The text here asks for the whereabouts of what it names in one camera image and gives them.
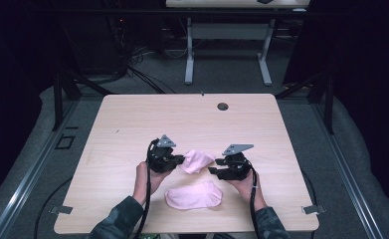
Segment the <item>metal bracket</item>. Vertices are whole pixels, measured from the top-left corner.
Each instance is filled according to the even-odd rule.
[[[222,155],[234,155],[252,147],[254,147],[253,144],[231,144],[222,152]]]
[[[166,134],[157,143],[157,147],[174,147],[176,144]]]
[[[49,210],[50,213],[57,215],[59,215],[60,213],[70,214],[72,211],[73,208],[68,206],[53,206],[51,210]]]
[[[326,209],[322,205],[311,205],[302,208],[302,212],[305,214],[320,214],[326,212]]]

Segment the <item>black cable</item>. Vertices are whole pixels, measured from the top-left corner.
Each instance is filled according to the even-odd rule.
[[[315,195],[315,190],[314,190],[314,186],[312,185],[311,179],[309,179],[308,175],[305,173],[304,170],[302,170],[302,168],[300,168],[300,172],[306,178],[306,180],[308,181],[309,187],[311,188],[312,204],[317,205],[317,196]],[[315,231],[311,232],[311,237],[310,237],[311,239],[314,238],[314,233],[315,233]]]
[[[101,80],[90,80],[93,83],[96,83],[97,85],[102,85],[106,83],[112,83],[116,82],[117,80],[121,79],[122,77],[125,76],[125,72],[118,72],[116,74],[113,74],[109,78],[106,79],[101,79]]]
[[[140,54],[133,54],[132,57],[130,58],[130,61],[128,63],[128,67],[131,67],[131,66],[134,66],[134,65],[137,65],[139,63],[142,63],[144,61],[144,56],[143,56],[144,53],[140,53]]]
[[[159,86],[157,86],[151,79],[157,81],[157,82],[160,82],[163,86],[165,86],[167,89],[169,89],[172,93],[176,94],[175,91],[173,91],[170,87],[168,87],[165,83],[163,83],[162,81],[154,78],[154,77],[151,77],[145,73],[142,73],[138,70],[136,70],[135,68],[133,67],[128,67],[136,76],[138,76],[142,81],[144,81],[146,84],[148,84],[149,86],[151,86],[158,94],[166,94]]]
[[[254,201],[256,199],[256,189],[257,189],[257,173],[254,170],[252,165],[251,165],[251,170],[253,171],[253,188],[251,190],[251,197],[250,197],[250,213],[251,213],[251,219],[253,220],[254,231],[256,232],[257,238],[260,238],[259,228],[257,226],[257,220],[256,220],[256,210],[254,208]]]
[[[67,184],[68,182],[70,182],[71,180],[73,180],[72,177],[70,177],[69,179],[67,179],[65,182],[63,182],[60,186],[57,187],[57,189],[55,189],[55,191],[53,191],[51,193],[51,195],[49,195],[48,199],[46,199],[46,201],[43,203],[43,206],[42,208],[40,209],[39,211],[39,214],[37,215],[37,218],[36,218],[36,223],[35,223],[35,230],[34,230],[34,239],[37,239],[37,231],[39,229],[39,221],[40,221],[40,218],[42,216],[42,213],[43,213],[43,210],[45,210],[45,207],[46,205],[48,204],[48,202],[51,200],[51,198],[63,187],[65,186],[65,184]]]
[[[165,86],[167,89],[169,89],[169,91],[171,91],[172,93],[176,94],[175,91],[173,91],[169,86],[167,86],[164,82],[160,81],[159,79],[154,78],[154,77],[152,77],[152,76],[149,76],[149,75],[147,75],[147,74],[145,74],[145,73],[142,73],[142,72],[139,72],[139,73],[141,73],[141,74],[142,74],[143,76],[145,76],[146,78],[151,78],[151,79],[153,79],[153,80],[155,80],[155,81],[161,83],[163,86]]]
[[[144,227],[145,220],[147,219],[148,209],[150,207],[151,181],[150,181],[150,164],[149,164],[148,158],[150,157],[149,150],[151,149],[152,145],[153,145],[153,143],[150,144],[150,146],[148,147],[148,150],[147,150],[147,159],[146,159],[146,163],[147,163],[147,185],[146,185],[147,190],[145,192],[145,207],[144,207],[144,211],[142,214],[140,225],[138,226],[138,230],[135,233],[134,239],[138,239],[139,236],[141,235],[142,228]]]

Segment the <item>gray carpet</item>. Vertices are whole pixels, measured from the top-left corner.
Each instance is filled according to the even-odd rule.
[[[198,93],[270,93],[282,91],[282,80],[291,55],[293,43],[275,39],[272,42],[268,65],[274,84],[265,87],[256,54],[262,44],[254,41],[210,41],[200,44],[195,52],[194,83],[184,84],[185,57],[173,59],[166,55],[146,54],[134,65],[137,70],[159,79],[178,94]],[[156,81],[164,91],[164,85]],[[154,94],[154,90],[136,76],[103,84],[118,94]],[[70,178],[77,166],[91,127],[97,115],[101,97],[93,90],[81,86],[84,94],[76,110],[65,122],[62,132],[74,136],[70,149],[53,149],[48,162],[26,203],[8,233],[7,238],[33,238],[37,215],[48,196]],[[327,212],[318,216],[320,226],[314,238],[367,238],[365,229],[340,177],[335,156],[315,115],[314,106],[306,103],[302,90],[288,100],[279,100],[299,165],[309,176],[318,204]],[[16,164],[0,189],[0,215],[39,153],[54,125],[53,91],[41,94],[44,102],[36,127],[28,139]],[[365,143],[348,115],[335,101],[333,112],[335,138],[338,141],[357,183],[368,201],[380,230],[389,238],[389,200],[369,169],[369,156]],[[39,238],[84,238],[85,235],[58,235],[53,231],[56,215],[49,213],[53,205],[61,205],[68,184],[48,202],[39,223]],[[292,238],[310,238],[311,233],[292,232]]]

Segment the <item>small round hole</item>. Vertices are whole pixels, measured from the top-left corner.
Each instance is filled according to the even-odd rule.
[[[219,109],[220,111],[225,111],[225,110],[227,110],[228,108],[229,108],[228,104],[226,104],[226,103],[218,103],[218,109]]]

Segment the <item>black cable on floor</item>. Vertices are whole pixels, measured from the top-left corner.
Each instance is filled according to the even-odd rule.
[[[35,223],[35,230],[34,230],[34,239],[37,239],[37,232],[38,232],[38,229],[39,229],[39,222],[40,222],[40,218],[42,216],[42,213],[43,213],[43,210],[45,210],[45,207],[46,205],[48,204],[48,202],[51,200],[51,198],[63,187],[65,186],[68,182],[70,182],[71,180],[73,180],[73,177],[70,177],[68,178],[65,182],[63,182],[61,185],[59,185],[57,187],[57,189],[55,189],[55,191],[53,191],[51,193],[51,195],[49,195],[49,197],[46,199],[46,201],[43,203],[43,206],[42,208],[40,209],[39,211],[39,214],[37,215],[37,218],[36,218],[36,223]]]
[[[311,188],[312,204],[317,205],[317,196],[315,195],[315,189],[314,189],[314,186],[312,185],[311,179],[309,179],[308,175],[305,173],[304,170],[302,170],[302,168],[300,169],[300,172],[305,177],[305,179],[308,181],[309,187]],[[314,238],[314,233],[315,233],[315,231],[311,232],[311,237],[310,237],[311,239]]]
[[[126,71],[123,71],[123,72],[119,72],[119,73],[116,73],[116,74],[113,74],[111,77],[107,78],[107,79],[102,79],[102,80],[91,80],[91,82],[93,83],[96,83],[98,85],[102,85],[102,84],[107,84],[107,83],[112,83],[112,82],[116,82],[117,80],[121,79],[122,77],[124,77],[126,74]]]
[[[173,91],[170,87],[168,87],[166,84],[164,84],[162,81],[153,78],[151,76],[148,76],[147,74],[144,74],[138,70],[136,70],[133,67],[128,67],[129,70],[131,70],[136,76],[138,76],[142,81],[144,81],[146,84],[151,86],[158,94],[166,94],[159,86],[157,86],[153,81],[160,82],[163,86],[165,86],[167,89],[169,89],[172,93],[176,94],[175,91]]]

